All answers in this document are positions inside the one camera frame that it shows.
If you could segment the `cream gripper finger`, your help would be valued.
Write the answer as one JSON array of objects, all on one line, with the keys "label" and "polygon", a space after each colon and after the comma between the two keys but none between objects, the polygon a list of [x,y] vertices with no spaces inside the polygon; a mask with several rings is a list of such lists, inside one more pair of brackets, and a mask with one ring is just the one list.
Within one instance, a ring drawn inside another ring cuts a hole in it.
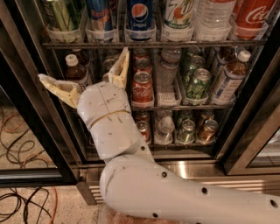
[{"label": "cream gripper finger", "polygon": [[56,95],[71,108],[77,109],[81,97],[81,87],[78,83],[69,80],[56,80],[42,73],[38,75],[38,78],[50,93]]},{"label": "cream gripper finger", "polygon": [[122,52],[108,72],[108,81],[120,88],[125,89],[127,85],[127,74],[130,65],[130,51],[127,47]]}]

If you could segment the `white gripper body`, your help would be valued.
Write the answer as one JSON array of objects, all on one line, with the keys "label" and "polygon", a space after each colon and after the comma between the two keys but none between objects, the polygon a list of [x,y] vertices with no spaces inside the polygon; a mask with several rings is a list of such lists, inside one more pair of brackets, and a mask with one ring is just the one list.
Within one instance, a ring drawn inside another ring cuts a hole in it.
[{"label": "white gripper body", "polygon": [[87,87],[77,106],[77,113],[88,129],[105,116],[130,111],[126,91],[105,81]]}]

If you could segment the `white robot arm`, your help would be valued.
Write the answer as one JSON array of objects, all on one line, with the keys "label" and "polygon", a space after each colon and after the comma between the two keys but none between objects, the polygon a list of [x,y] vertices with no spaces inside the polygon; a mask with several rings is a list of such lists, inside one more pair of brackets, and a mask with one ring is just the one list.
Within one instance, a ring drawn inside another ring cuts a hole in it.
[{"label": "white robot arm", "polygon": [[187,224],[279,224],[280,197],[203,185],[156,164],[131,114],[125,81],[130,52],[109,70],[109,81],[86,88],[45,74],[41,83],[77,110],[106,166],[100,191],[112,209],[130,216]]}]

